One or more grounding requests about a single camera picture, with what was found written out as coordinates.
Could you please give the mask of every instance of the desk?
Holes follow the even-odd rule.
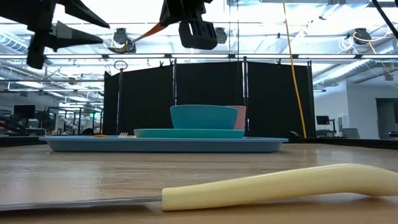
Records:
[[[359,163],[398,171],[398,151],[286,144],[275,154],[56,153],[48,146],[0,149],[0,203],[159,195],[164,187],[279,170]],[[0,223],[396,223],[398,197],[339,194],[288,202],[162,213],[158,203],[107,210],[2,214]]]

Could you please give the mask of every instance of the teal plate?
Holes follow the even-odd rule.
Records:
[[[179,138],[179,139],[241,139],[243,130],[219,129],[135,129],[137,138]]]

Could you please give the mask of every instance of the teal bowl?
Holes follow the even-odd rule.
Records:
[[[238,110],[227,106],[178,105],[170,108],[175,129],[233,129]]]

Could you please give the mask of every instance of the pink cup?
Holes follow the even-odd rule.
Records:
[[[245,130],[246,127],[246,107],[245,106],[229,106],[238,110],[235,127],[236,130]]]

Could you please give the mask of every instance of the computer monitor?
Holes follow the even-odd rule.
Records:
[[[318,125],[329,125],[330,124],[329,116],[317,116],[317,124]]]
[[[35,105],[15,105],[14,114],[20,119],[35,118]]]

